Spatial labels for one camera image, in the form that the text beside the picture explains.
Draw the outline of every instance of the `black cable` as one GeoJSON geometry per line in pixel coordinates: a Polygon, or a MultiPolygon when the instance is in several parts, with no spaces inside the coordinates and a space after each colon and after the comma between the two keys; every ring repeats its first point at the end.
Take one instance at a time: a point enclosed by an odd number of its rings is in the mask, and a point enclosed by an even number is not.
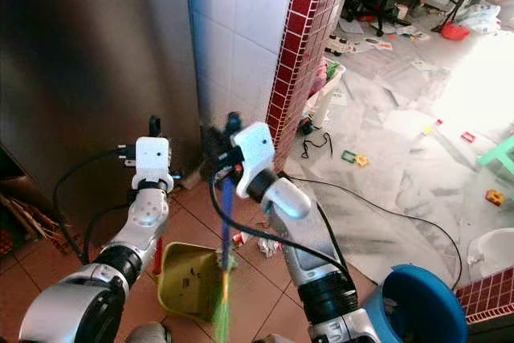
{"type": "Polygon", "coordinates": [[[263,239],[273,240],[278,243],[282,243],[283,245],[288,245],[289,247],[300,249],[301,251],[307,252],[310,255],[314,255],[315,257],[322,259],[322,260],[326,261],[327,263],[330,263],[331,265],[333,265],[334,267],[339,269],[341,272],[343,272],[349,276],[348,268],[346,268],[345,265],[337,262],[335,259],[327,256],[325,253],[315,251],[315,250],[313,250],[309,247],[306,247],[302,244],[295,243],[294,241],[287,240],[287,239],[284,239],[282,237],[275,236],[275,235],[269,235],[268,233],[264,233],[255,228],[252,228],[252,227],[247,227],[247,226],[245,226],[243,224],[239,224],[236,221],[234,221],[233,219],[229,218],[223,212],[223,209],[219,205],[218,197],[216,197],[216,177],[214,175],[211,176],[210,181],[209,181],[209,193],[210,193],[210,200],[212,201],[212,205],[215,208],[216,212],[218,212],[219,217],[221,217],[221,219],[225,223],[230,225],[231,227],[233,227],[239,231],[246,232],[249,235],[262,237],[263,239]]]}
{"type": "Polygon", "coordinates": [[[91,243],[91,237],[93,236],[93,231],[95,230],[96,224],[107,214],[114,210],[124,209],[128,207],[128,204],[123,205],[116,205],[112,208],[108,208],[104,211],[101,211],[100,213],[95,214],[95,216],[92,218],[92,220],[88,224],[88,229],[86,230],[86,235],[84,236],[84,250],[83,255],[84,259],[87,261],[86,263],[91,263],[91,260],[89,259],[89,244],[91,243]]]}
{"type": "Polygon", "coordinates": [[[95,154],[94,156],[91,156],[90,158],[86,159],[85,161],[82,161],[76,165],[74,165],[71,169],[69,169],[63,176],[57,181],[54,187],[54,191],[52,194],[52,206],[54,207],[54,214],[57,220],[57,223],[59,224],[59,228],[61,232],[63,233],[64,238],[66,239],[67,243],[70,244],[71,249],[75,252],[79,260],[82,262],[82,264],[86,264],[86,259],[84,257],[84,254],[80,250],[79,246],[75,242],[75,240],[70,236],[70,233],[67,231],[66,224],[64,222],[63,214],[60,211],[59,208],[59,189],[62,184],[77,170],[82,169],[84,166],[97,161],[103,157],[110,156],[115,153],[119,153],[119,149],[111,149],[111,150],[105,150],[104,152],[100,152],[98,154],[95,154]]]}
{"type": "Polygon", "coordinates": [[[324,182],[324,181],[317,181],[317,180],[309,180],[307,178],[298,178],[298,177],[293,177],[293,176],[288,176],[290,179],[292,180],[297,180],[297,181],[303,181],[303,182],[312,182],[312,183],[315,183],[315,184],[321,184],[321,185],[326,185],[326,186],[332,186],[334,188],[339,188],[341,190],[343,190],[344,192],[347,192],[347,193],[351,193],[353,194],[355,197],[359,198],[360,200],[366,202],[367,204],[371,205],[371,206],[374,206],[375,208],[379,209],[379,210],[383,210],[384,212],[386,213],[389,213],[389,214],[394,214],[395,216],[399,216],[399,217],[403,217],[403,218],[409,218],[409,219],[413,219],[413,220],[419,220],[421,222],[424,222],[424,223],[427,223],[427,224],[430,224],[432,225],[433,227],[436,227],[438,228],[442,233],[444,233],[444,235],[451,241],[451,243],[453,244],[453,247],[455,248],[455,251],[457,252],[457,258],[459,259],[459,274],[457,276],[457,280],[454,282],[454,284],[451,286],[451,290],[453,291],[455,289],[455,287],[457,286],[457,284],[459,283],[460,281],[460,276],[462,275],[463,273],[463,260],[462,260],[462,257],[460,255],[460,252],[459,252],[459,248],[457,247],[457,243],[453,240],[453,238],[448,234],[448,232],[446,232],[442,227],[440,227],[438,224],[436,223],[433,223],[429,220],[425,220],[424,218],[418,218],[418,217],[413,217],[413,216],[408,216],[407,214],[402,214],[402,213],[397,213],[397,212],[393,212],[392,210],[389,210],[389,209],[386,209],[382,206],[379,206],[378,204],[375,204],[374,202],[371,202],[370,200],[368,200],[367,198],[364,198],[362,196],[360,196],[359,194],[355,193],[354,191],[348,189],[348,188],[345,188],[343,186],[340,186],[340,185],[337,185],[337,184],[332,184],[331,182],[324,182]]]}
{"type": "Polygon", "coordinates": [[[302,143],[302,146],[304,147],[304,152],[302,153],[302,158],[308,159],[308,147],[307,147],[307,144],[311,144],[315,148],[322,148],[323,146],[327,145],[327,142],[330,145],[330,157],[333,157],[334,150],[333,150],[333,147],[332,147],[332,138],[330,137],[330,134],[328,134],[327,132],[324,132],[323,133],[323,138],[324,138],[324,142],[322,144],[315,144],[311,140],[308,140],[307,136],[305,136],[304,137],[304,142],[302,143]]]}

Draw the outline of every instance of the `red toy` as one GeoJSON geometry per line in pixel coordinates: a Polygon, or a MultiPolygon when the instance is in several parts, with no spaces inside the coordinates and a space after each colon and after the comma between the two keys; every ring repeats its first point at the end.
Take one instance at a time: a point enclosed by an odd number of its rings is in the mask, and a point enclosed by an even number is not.
{"type": "Polygon", "coordinates": [[[475,142],[476,139],[476,137],[473,134],[470,134],[469,132],[464,132],[463,135],[460,137],[466,142],[469,142],[470,144],[475,142]]]}

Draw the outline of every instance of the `terracotta floor tile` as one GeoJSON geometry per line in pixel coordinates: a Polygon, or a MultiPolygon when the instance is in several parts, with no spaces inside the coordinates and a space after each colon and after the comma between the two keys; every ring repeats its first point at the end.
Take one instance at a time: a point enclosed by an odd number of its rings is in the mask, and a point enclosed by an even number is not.
{"type": "Polygon", "coordinates": [[[130,290],[116,341],[123,341],[138,325],[160,322],[164,316],[165,312],[157,300],[157,285],[143,273],[130,290]]]}
{"type": "MultiPolygon", "coordinates": [[[[261,273],[243,259],[231,275],[230,342],[251,342],[282,295],[261,273]]],[[[210,325],[202,326],[214,336],[210,325]]]]}
{"type": "MultiPolygon", "coordinates": [[[[170,217],[166,233],[162,236],[163,250],[166,245],[173,242],[192,243],[211,248],[218,248],[221,245],[221,239],[184,208],[180,208],[170,217]]],[[[152,270],[153,261],[146,268],[150,275],[152,270]]]]}
{"type": "Polygon", "coordinates": [[[22,246],[20,246],[19,248],[16,248],[13,251],[14,252],[14,256],[16,257],[16,259],[18,261],[22,260],[25,257],[27,257],[30,253],[32,253],[33,251],[38,249],[39,246],[41,245],[41,243],[43,243],[44,241],[45,240],[28,240],[22,246]]]}
{"type": "MultiPolygon", "coordinates": [[[[359,305],[368,298],[369,295],[373,293],[375,288],[377,287],[370,279],[366,276],[362,275],[362,273],[357,270],[353,265],[348,264],[348,269],[350,271],[350,275],[352,276],[353,282],[355,283],[355,287],[357,287],[357,295],[359,297],[359,305]]],[[[302,301],[300,300],[300,296],[298,295],[298,291],[296,290],[295,285],[291,282],[285,290],[286,295],[288,295],[295,303],[299,306],[302,306],[302,301]]]]}
{"type": "Polygon", "coordinates": [[[2,258],[0,258],[0,275],[16,263],[16,258],[14,257],[12,252],[2,256],[2,258]]]}
{"type": "MultiPolygon", "coordinates": [[[[174,199],[180,202],[216,235],[221,235],[221,219],[210,202],[207,182],[200,182],[191,190],[181,190],[174,199]]],[[[248,223],[260,210],[260,206],[249,198],[245,200],[241,198],[235,199],[234,218],[238,223],[248,223]]]]}
{"type": "Polygon", "coordinates": [[[18,263],[0,276],[0,288],[0,335],[18,341],[25,312],[39,290],[18,263]]]}
{"type": "MultiPolygon", "coordinates": [[[[257,214],[250,221],[250,224],[252,227],[256,227],[261,231],[266,231],[268,233],[273,232],[271,228],[265,230],[257,225],[258,222],[263,220],[264,214],[257,214]]],[[[263,273],[274,285],[283,291],[291,281],[288,268],[284,261],[284,254],[282,251],[277,251],[277,253],[272,257],[266,258],[265,254],[259,250],[259,246],[257,245],[258,240],[259,238],[252,237],[246,244],[239,247],[236,251],[252,266],[257,268],[259,272],[263,273]]]]}
{"type": "Polygon", "coordinates": [[[209,335],[191,319],[179,316],[167,316],[162,324],[170,331],[173,343],[211,343],[209,335]]]}
{"type": "Polygon", "coordinates": [[[279,303],[257,333],[257,338],[276,333],[295,343],[310,343],[307,328],[308,322],[304,310],[288,296],[282,295],[279,303]]]}
{"type": "Polygon", "coordinates": [[[80,261],[72,253],[63,255],[50,241],[38,242],[38,249],[20,261],[42,290],[75,272],[80,261]]]}

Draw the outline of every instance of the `white marble floor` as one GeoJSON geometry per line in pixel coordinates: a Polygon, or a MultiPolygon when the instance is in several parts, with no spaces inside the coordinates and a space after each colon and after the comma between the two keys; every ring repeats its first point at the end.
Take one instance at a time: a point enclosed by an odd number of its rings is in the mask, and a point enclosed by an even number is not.
{"type": "MultiPolygon", "coordinates": [[[[327,54],[347,67],[339,89],[348,102],[331,104],[323,129],[309,139],[319,143],[323,131],[330,133],[333,157],[328,146],[311,146],[309,159],[303,159],[299,137],[286,171],[343,185],[387,209],[436,222],[459,246],[459,285],[464,285],[469,242],[492,229],[514,227],[512,200],[497,207],[484,199],[488,189],[514,196],[514,176],[499,165],[476,163],[514,129],[514,34],[453,42],[430,33],[433,18],[421,14],[414,24],[431,39],[384,36],[392,51],[327,54]],[[410,64],[419,59],[432,70],[410,64]],[[436,126],[437,119],[443,124],[436,126]],[[425,135],[427,126],[432,131],[425,135]],[[474,143],[460,138],[465,131],[476,135],[474,143]],[[341,160],[345,149],[367,155],[369,165],[361,169],[341,160]]],[[[362,25],[364,36],[373,36],[371,27],[362,25]]],[[[349,41],[363,36],[336,34],[349,41]]],[[[414,263],[449,285],[455,282],[455,249],[437,228],[372,209],[337,189],[310,188],[349,262],[370,279],[381,281],[397,263],[414,263]]]]}

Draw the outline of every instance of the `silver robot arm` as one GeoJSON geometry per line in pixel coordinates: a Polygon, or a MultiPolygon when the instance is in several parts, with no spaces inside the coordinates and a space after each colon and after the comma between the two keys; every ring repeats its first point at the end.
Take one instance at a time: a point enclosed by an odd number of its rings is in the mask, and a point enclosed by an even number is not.
{"type": "Polygon", "coordinates": [[[165,231],[173,189],[169,142],[136,142],[135,201],[126,224],[90,264],[47,288],[25,315],[20,341],[113,341],[129,290],[146,269],[165,231]]]}
{"type": "MultiPolygon", "coordinates": [[[[236,193],[259,202],[271,226],[285,239],[303,244],[339,261],[316,202],[286,178],[272,171],[275,150],[269,128],[255,123],[231,136],[240,154],[243,175],[236,193]]],[[[357,308],[357,291],[348,272],[324,260],[284,246],[293,283],[304,303],[309,335],[316,343],[379,342],[367,312],[357,308]]]]}

